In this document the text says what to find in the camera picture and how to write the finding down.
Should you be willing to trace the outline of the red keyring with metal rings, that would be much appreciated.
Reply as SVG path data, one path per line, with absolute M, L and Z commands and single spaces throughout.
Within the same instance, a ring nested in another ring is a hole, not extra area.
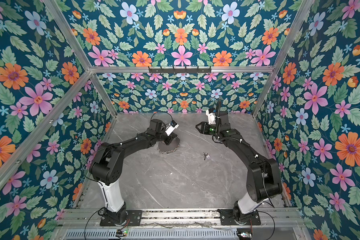
M 158 143 L 158 151 L 161 153 L 161 154 L 170 154 L 170 153 L 173 153 L 175 152 L 179 146 L 180 146 L 180 139 L 178 137 L 175 137 L 171 143 L 169 143 L 168 145 L 165 144 L 165 142 L 159 142 Z

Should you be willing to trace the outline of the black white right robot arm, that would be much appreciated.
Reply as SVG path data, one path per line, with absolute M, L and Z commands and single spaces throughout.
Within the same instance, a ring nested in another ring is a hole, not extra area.
M 242 225 L 255 217 L 257 208 L 266 200 L 282 194 L 283 184 L 278 164 L 273 158 L 259 154 L 241 133 L 233 129 L 228 112 L 222 110 L 222 101 L 206 111 L 207 122 L 196 125 L 203 135 L 210 135 L 214 143 L 232 150 L 247 168 L 246 193 L 234 203 L 233 217 Z

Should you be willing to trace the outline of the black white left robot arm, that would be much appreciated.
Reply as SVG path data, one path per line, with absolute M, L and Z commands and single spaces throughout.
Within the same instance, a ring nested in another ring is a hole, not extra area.
M 105 200 L 105 206 L 98 212 L 102 217 L 100 226 L 125 226 L 132 220 L 122 197 L 119 181 L 125 158 L 154 147 L 157 143 L 164 147 L 164 153 L 175 151 L 180 145 L 180 139 L 174 133 L 178 127 L 179 124 L 174 120 L 165 124 L 159 119 L 151 119 L 147 130 L 132 139 L 101 144 L 90 166 L 90 174 L 100 186 Z

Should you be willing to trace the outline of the black hook rack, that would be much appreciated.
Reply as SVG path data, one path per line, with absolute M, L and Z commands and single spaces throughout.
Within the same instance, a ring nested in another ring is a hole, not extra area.
M 211 67 L 148 67 L 150 74 L 209 74 Z

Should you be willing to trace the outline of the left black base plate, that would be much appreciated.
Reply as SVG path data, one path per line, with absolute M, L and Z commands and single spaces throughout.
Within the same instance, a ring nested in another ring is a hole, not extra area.
M 139 226 L 142 220 L 143 211 L 141 210 L 120 210 L 119 212 L 111 212 L 106 210 L 100 214 L 102 217 L 101 227 L 124 227 Z

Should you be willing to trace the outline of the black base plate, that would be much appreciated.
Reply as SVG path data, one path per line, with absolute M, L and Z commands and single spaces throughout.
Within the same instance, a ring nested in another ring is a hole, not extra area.
M 143 211 L 141 210 L 120 210 L 119 212 L 111 212 L 106 210 L 100 214 L 102 217 L 101 227 L 124 227 L 139 226 L 142 220 Z
M 222 226 L 260 226 L 258 211 L 242 214 L 236 209 L 218 209 Z

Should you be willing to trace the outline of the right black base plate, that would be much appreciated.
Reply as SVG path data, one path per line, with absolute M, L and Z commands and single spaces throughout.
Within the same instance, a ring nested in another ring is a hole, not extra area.
M 260 226 L 258 211 L 242 214 L 236 209 L 218 209 L 222 226 Z

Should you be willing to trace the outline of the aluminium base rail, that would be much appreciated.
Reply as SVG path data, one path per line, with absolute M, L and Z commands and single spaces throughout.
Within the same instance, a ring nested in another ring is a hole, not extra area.
M 141 209 L 126 210 L 126 220 L 116 223 L 105 211 L 66 210 L 58 227 L 212 227 L 212 228 L 303 228 L 305 221 L 296 208 L 259 208 L 243 220 L 236 220 L 231 209 Z

